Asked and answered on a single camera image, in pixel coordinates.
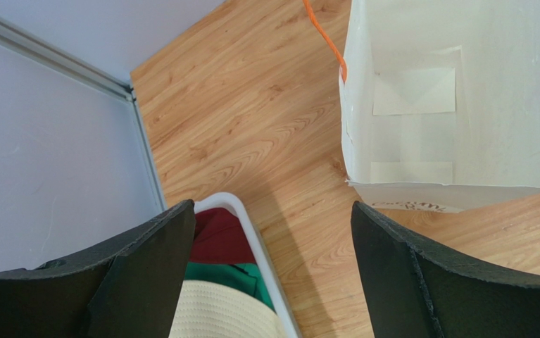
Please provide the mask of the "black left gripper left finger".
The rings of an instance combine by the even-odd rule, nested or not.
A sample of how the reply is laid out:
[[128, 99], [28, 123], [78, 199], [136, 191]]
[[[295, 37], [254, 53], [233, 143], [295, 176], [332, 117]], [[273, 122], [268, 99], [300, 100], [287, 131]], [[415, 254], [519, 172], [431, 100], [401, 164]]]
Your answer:
[[38, 268], [0, 272], [0, 337], [167, 337], [194, 202]]

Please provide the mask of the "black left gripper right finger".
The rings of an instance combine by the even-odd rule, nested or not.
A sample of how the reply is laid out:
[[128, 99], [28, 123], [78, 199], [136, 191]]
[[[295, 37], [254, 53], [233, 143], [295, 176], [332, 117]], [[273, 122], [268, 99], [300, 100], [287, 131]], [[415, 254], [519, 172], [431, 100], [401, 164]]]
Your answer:
[[540, 337], [540, 275], [456, 251], [360, 201], [351, 231], [376, 337]]

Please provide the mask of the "white paper takeout bag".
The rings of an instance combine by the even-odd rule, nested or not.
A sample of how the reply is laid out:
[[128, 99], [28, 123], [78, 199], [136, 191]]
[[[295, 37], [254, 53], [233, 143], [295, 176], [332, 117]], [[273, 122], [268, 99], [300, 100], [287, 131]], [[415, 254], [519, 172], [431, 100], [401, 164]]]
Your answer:
[[337, 59], [366, 204], [452, 213], [540, 192], [540, 1], [353, 1]]

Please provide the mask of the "beige straw hat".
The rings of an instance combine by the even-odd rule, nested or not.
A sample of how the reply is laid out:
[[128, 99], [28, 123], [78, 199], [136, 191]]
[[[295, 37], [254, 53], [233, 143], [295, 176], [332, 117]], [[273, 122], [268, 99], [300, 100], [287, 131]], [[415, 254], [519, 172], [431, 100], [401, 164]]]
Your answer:
[[277, 314], [237, 289], [206, 281], [183, 283], [170, 337], [286, 337]]

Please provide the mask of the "dark red cloth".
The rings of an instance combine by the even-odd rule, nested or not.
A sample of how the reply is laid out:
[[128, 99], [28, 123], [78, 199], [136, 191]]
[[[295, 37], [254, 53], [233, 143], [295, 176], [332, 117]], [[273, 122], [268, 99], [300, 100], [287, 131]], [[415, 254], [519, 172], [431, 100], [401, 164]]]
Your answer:
[[223, 265], [256, 262], [239, 219], [227, 209], [212, 208], [198, 212], [195, 218], [191, 262]]

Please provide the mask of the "green cloth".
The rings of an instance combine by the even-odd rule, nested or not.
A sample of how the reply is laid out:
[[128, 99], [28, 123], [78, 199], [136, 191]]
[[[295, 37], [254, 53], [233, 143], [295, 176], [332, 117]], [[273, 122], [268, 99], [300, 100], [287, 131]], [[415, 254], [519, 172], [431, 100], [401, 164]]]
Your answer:
[[226, 265], [189, 262], [184, 279], [231, 287], [261, 301], [268, 308], [275, 309], [260, 269], [255, 263]]

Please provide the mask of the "white plastic bin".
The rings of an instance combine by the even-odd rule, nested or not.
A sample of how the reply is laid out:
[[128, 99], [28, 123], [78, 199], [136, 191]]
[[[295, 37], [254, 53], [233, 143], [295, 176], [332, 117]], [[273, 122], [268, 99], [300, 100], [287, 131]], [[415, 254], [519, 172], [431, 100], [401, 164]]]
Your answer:
[[261, 276], [268, 289], [275, 312], [282, 321], [286, 336], [302, 337], [303, 335], [272, 264], [263, 237], [258, 228], [251, 222], [244, 204], [237, 196], [229, 192], [214, 193], [201, 201], [196, 201], [194, 204], [195, 213], [207, 211], [212, 208], [224, 208], [239, 219], [251, 247], [252, 254], [260, 269]]

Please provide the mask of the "left aluminium frame post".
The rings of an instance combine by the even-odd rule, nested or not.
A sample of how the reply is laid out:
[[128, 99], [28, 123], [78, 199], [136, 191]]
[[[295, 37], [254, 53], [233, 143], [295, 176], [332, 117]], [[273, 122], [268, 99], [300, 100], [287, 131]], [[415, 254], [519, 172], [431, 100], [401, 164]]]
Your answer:
[[26, 56], [98, 92], [129, 104], [132, 109], [131, 115], [137, 130], [139, 144], [142, 148], [142, 155], [146, 162], [145, 167], [156, 208], [163, 211], [168, 207], [163, 196], [163, 189], [158, 178], [153, 154], [137, 103], [137, 95], [132, 84], [119, 80], [57, 46], [45, 42], [43, 39], [2, 17], [0, 17], [0, 46]]

